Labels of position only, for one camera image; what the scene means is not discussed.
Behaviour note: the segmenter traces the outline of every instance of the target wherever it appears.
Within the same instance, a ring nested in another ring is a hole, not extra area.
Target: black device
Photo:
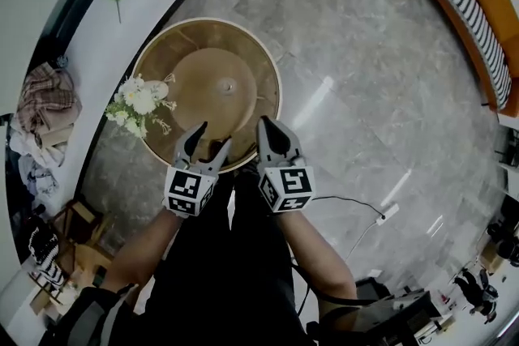
[[[495,243],[496,253],[507,259],[513,267],[519,267],[519,238],[504,223],[488,225],[487,233]]]
[[[414,333],[439,317],[430,293],[421,290],[402,297],[386,297],[362,308],[337,307],[319,323],[308,323],[307,333],[323,346],[418,346]]]
[[[514,229],[519,224],[519,202],[516,199],[506,195],[500,211],[507,228]]]
[[[105,276],[106,276],[106,268],[104,268],[102,265],[100,265],[96,269],[96,274],[94,275],[94,281],[92,282],[92,285],[94,287],[99,288],[101,286],[101,284],[103,284]]]

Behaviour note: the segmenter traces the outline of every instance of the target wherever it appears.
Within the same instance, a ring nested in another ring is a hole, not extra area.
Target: black cable
[[[301,315],[302,308],[305,306],[305,302],[307,301],[309,292],[310,292],[310,286],[307,284],[307,293],[305,294],[305,298],[302,299],[301,307],[299,307],[299,311],[298,311],[298,317]]]
[[[319,199],[340,199],[340,200],[345,200],[345,201],[351,201],[351,202],[356,202],[358,203],[359,205],[364,205],[364,206],[367,206],[367,207],[370,207],[371,209],[373,209],[373,211],[375,211],[376,213],[378,213],[380,215],[380,217],[385,220],[386,219],[386,216],[381,212],[379,211],[378,209],[375,209],[372,205],[370,205],[369,203],[365,203],[365,202],[360,202],[358,201],[357,199],[351,199],[351,198],[343,198],[342,196],[335,196],[335,195],[330,195],[330,196],[318,196],[317,198],[314,198],[313,200],[319,200]]]
[[[371,209],[373,209],[373,211],[375,211],[376,213],[378,213],[380,215],[380,217],[385,220],[386,219],[386,216],[381,212],[381,211],[378,211],[377,209],[375,209],[372,205],[370,205],[369,203],[365,203],[365,202],[360,202],[358,201],[357,199],[352,199],[352,198],[343,198],[342,196],[335,196],[335,195],[329,195],[329,196],[318,196],[317,198],[314,198],[313,200],[319,200],[319,199],[340,199],[340,200],[345,200],[345,201],[350,201],[350,202],[356,202],[358,203],[359,205],[365,205],[367,207],[370,207]],[[353,252],[353,250],[357,247],[357,244],[362,240],[362,238],[364,237],[364,235],[366,235],[367,231],[369,230],[369,228],[371,228],[371,226],[375,225],[375,223],[371,224],[369,227],[367,227],[366,231],[364,231],[364,233],[362,234],[362,236],[358,239],[357,243],[355,243],[354,245],[354,248],[350,251],[350,253],[348,254],[348,257],[351,255],[351,253]],[[310,285],[307,284],[307,293],[305,294],[305,297],[302,299],[302,303],[301,303],[301,306],[299,307],[299,311],[298,311],[298,317],[301,315],[301,312],[302,312],[302,308],[305,306],[305,303],[307,302],[307,298],[308,298],[308,293],[310,292]]]

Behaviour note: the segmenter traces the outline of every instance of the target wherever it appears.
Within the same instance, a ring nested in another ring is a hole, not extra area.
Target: clothing pile
[[[23,156],[19,171],[32,194],[51,195],[58,187],[49,168],[65,159],[66,141],[80,111],[66,71],[44,63],[28,74],[11,120],[9,147]]]

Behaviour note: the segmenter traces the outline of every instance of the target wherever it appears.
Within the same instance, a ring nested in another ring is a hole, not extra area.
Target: round table
[[[213,53],[213,57],[216,57],[214,66],[207,65],[208,56],[212,56],[211,53]],[[229,65],[221,65],[219,58],[225,59],[226,54],[233,70],[229,69]],[[219,120],[215,111],[201,114],[200,110],[195,108],[198,107],[199,100],[200,102],[209,100],[208,85],[204,83],[204,79],[199,79],[200,90],[204,93],[197,91],[197,81],[193,82],[193,79],[190,80],[189,93],[186,94],[186,90],[183,89],[187,85],[185,78],[186,74],[189,74],[189,71],[186,70],[188,63],[197,70],[199,68],[196,65],[205,65],[203,70],[198,70],[197,76],[206,74],[206,78],[214,79],[214,82],[210,83],[214,83],[214,88],[218,93],[225,94],[227,89],[234,88],[237,92],[242,93],[239,98],[242,105],[236,105],[238,101],[234,101],[229,107],[229,109],[234,107],[240,112],[240,120],[235,123],[235,127],[229,130],[233,142],[228,161],[222,166],[220,172],[234,170],[252,160],[257,154],[255,130],[260,117],[268,115],[272,118],[279,118],[281,80],[276,63],[263,43],[252,33],[235,23],[221,19],[184,20],[155,36],[140,54],[133,76],[141,74],[144,81],[162,81],[171,73],[177,78],[175,74],[177,71],[180,78],[175,83],[169,83],[167,99],[179,98],[181,100],[174,113],[162,106],[155,110],[157,116],[171,127],[171,131],[164,135],[160,126],[151,122],[146,125],[148,134],[144,139],[144,144],[154,156],[167,165],[173,161],[174,146],[178,137],[185,132],[185,129],[200,122],[201,117],[203,119],[205,116],[210,117],[208,122],[212,129],[208,126],[208,131],[199,141],[199,146],[192,157],[193,161],[208,159],[211,143],[225,138],[218,137],[218,135],[224,134],[220,128],[220,121],[226,120],[225,109],[221,111],[222,115]],[[222,73],[221,77],[210,76],[213,67],[215,72]],[[225,100],[218,99],[217,108],[220,108],[222,103],[224,104]],[[193,114],[192,123],[188,115],[190,112]]]

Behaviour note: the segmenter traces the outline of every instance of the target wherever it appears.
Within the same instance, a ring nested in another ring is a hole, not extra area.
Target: small potted plant
[[[174,82],[173,76],[168,80]],[[106,107],[106,117],[141,139],[145,139],[148,133],[146,121],[158,124],[164,135],[167,135],[171,127],[153,114],[153,111],[161,105],[171,111],[175,110],[177,103],[165,100],[168,90],[167,84],[161,81],[144,82],[140,75],[129,78],[119,87],[114,100]]]

